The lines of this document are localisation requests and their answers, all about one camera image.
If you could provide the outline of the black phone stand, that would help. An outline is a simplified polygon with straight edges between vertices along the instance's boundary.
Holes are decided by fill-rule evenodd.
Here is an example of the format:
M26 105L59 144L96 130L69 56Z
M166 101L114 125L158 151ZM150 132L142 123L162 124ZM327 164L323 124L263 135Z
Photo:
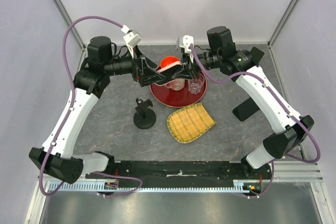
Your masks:
M156 123L156 114L151 109L153 103L150 99L142 100L136 98L135 114L133 116L133 122L136 127L142 130L150 129Z

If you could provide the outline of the pink-cased smartphone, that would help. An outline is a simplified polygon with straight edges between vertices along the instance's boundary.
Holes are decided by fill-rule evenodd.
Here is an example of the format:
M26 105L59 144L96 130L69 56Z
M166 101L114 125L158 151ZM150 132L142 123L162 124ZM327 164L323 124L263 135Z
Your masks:
M179 69L182 66L182 63L180 61L175 61L163 68L160 68L157 70L157 72L159 73L163 73L165 71L171 71L171 70L175 70L175 69Z

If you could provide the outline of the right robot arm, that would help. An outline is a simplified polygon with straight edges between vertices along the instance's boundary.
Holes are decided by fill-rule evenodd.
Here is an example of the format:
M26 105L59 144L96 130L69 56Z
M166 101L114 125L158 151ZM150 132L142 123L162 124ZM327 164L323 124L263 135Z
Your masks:
M233 109L236 117L244 121L257 111L265 115L273 133L241 159L240 172L245 178L254 178L262 166L288 155L306 137L316 142L310 132L314 125L312 117L296 111L264 74L259 64L264 56L261 50L253 47L238 51L225 26L209 29L207 39L209 48L202 55L196 53L192 36L177 39L183 57L182 66L173 77L189 79L201 71L216 84L232 80L249 95L248 100Z

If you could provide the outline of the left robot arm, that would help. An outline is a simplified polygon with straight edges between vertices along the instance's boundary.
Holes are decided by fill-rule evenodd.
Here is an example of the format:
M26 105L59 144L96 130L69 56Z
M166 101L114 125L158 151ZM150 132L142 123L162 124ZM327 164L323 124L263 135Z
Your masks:
M67 104L55 128L42 147L33 147L28 154L40 170L40 179L46 174L63 183L73 184L80 176L93 172L103 178L114 175L115 165L109 162L107 154L96 152L73 156L87 116L109 85L111 76L131 74L141 86L165 80L165 76L156 71L157 65L140 52L140 35L131 31L124 36L124 41L129 53L127 57L117 53L110 38L98 36L91 39L87 57L70 83Z

